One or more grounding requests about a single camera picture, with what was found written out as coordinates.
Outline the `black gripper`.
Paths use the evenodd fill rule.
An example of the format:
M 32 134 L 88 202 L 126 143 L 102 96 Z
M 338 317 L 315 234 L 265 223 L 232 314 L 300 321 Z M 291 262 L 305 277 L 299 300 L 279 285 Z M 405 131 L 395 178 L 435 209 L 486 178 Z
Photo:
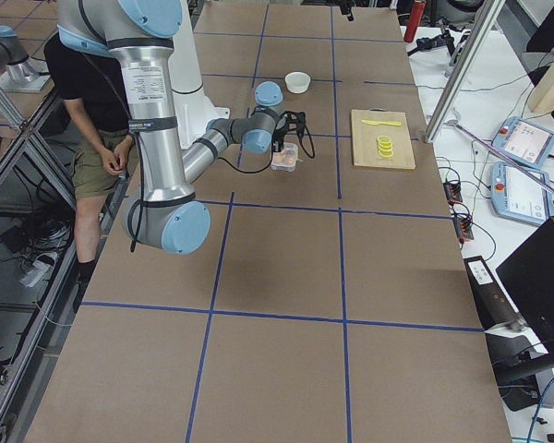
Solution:
M 354 20 L 353 15 L 353 2 L 351 0 L 340 0 L 339 8 L 341 14 L 347 18 L 348 21 Z M 284 147 L 284 137 L 291 130 L 290 126 L 292 124 L 292 119 L 289 114 L 285 114 L 281 117 L 273 131 L 273 142 L 271 144 L 271 151 L 273 153 L 278 153 L 283 150 Z

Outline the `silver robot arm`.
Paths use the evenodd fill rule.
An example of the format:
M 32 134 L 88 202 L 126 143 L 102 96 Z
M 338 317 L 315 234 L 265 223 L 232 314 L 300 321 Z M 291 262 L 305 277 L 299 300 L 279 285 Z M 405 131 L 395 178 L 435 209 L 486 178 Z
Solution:
M 283 123 L 280 86 L 257 86 L 249 118 L 213 107 L 184 1 L 63 1 L 58 30 L 68 48 L 121 66 L 141 168 L 141 187 L 124 212 L 127 235 L 170 254 L 194 252 L 211 227 L 194 182 L 233 144 L 254 153 L 271 149 Z

